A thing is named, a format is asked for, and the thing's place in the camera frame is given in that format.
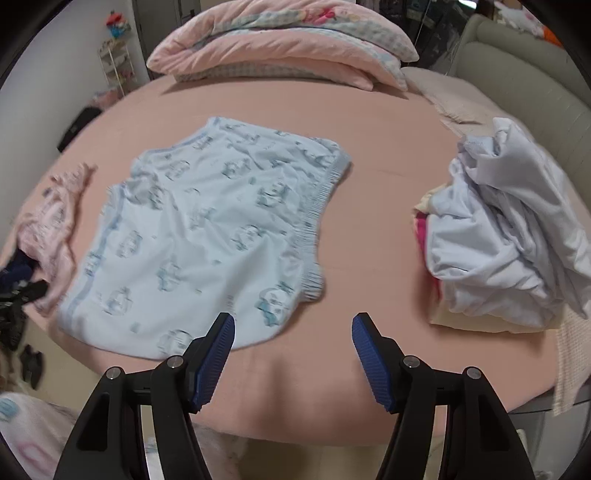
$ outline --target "screw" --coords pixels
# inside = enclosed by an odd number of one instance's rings
[[[179,355],[172,356],[168,360],[166,360],[166,364],[170,368],[178,368],[183,364],[183,362],[183,357]]]
[[[114,380],[118,376],[121,375],[121,369],[119,367],[111,367],[107,370],[107,378],[109,380]]]
[[[478,370],[476,367],[470,367],[466,370],[466,375],[474,380],[478,380],[482,376],[482,372]]]
[[[417,368],[421,364],[421,361],[414,355],[407,355],[402,361],[409,368]]]

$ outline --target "pink blanket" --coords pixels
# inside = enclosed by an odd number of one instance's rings
[[[553,385],[556,341],[551,332],[489,335],[429,324],[424,267],[409,212],[424,192],[447,180],[457,138],[418,95],[385,86],[364,92],[301,80],[179,84],[164,77],[126,96],[85,128],[22,212],[43,201],[52,174],[80,161],[97,164],[72,235],[79,261],[95,236],[107,187],[129,176],[137,155],[172,145],[214,115],[332,138],[351,154],[353,167],[320,225],[324,297],[298,309],[273,340],[230,353],[212,402],[195,421],[221,432],[283,442],[386,443],[396,418],[375,402],[355,352],[351,320],[357,312],[369,312],[383,335],[433,368],[482,368],[508,409]],[[11,238],[0,260],[14,249]],[[113,365],[126,372],[154,366],[78,342],[57,330],[55,319],[30,307],[26,311],[69,354],[101,374]],[[444,417],[444,412],[438,416],[436,434]]]
[[[150,55],[178,80],[209,76],[320,77],[372,90],[406,90],[400,61],[416,61],[406,34],[343,0],[235,0],[196,16]]]

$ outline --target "pink clothing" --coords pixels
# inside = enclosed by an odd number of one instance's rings
[[[48,316],[66,292],[76,263],[70,237],[76,222],[76,208],[93,169],[82,163],[75,171],[55,175],[45,201],[33,213],[25,213],[17,225],[17,245],[37,260],[49,282],[47,294],[35,307]]]
[[[423,212],[417,212],[415,215],[414,221],[414,234],[417,237],[418,246],[421,249],[421,259],[423,263],[425,262],[425,249],[427,248],[427,217],[428,215]],[[441,300],[441,285],[438,278],[433,277],[431,272],[427,270],[429,277],[433,283],[433,290],[435,290],[435,294],[437,295],[437,301]]]

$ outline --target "floor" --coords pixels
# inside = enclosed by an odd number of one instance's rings
[[[33,322],[22,345],[45,355],[46,370],[38,390],[18,381],[15,390],[58,405],[81,410],[100,376],[57,346]],[[151,417],[144,415],[144,434],[153,434]],[[239,469],[243,480],[373,480],[386,446],[303,446],[248,440]]]

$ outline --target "door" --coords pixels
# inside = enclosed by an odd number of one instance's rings
[[[199,0],[133,0],[144,60],[176,28],[201,11]],[[148,71],[150,78],[159,76]]]

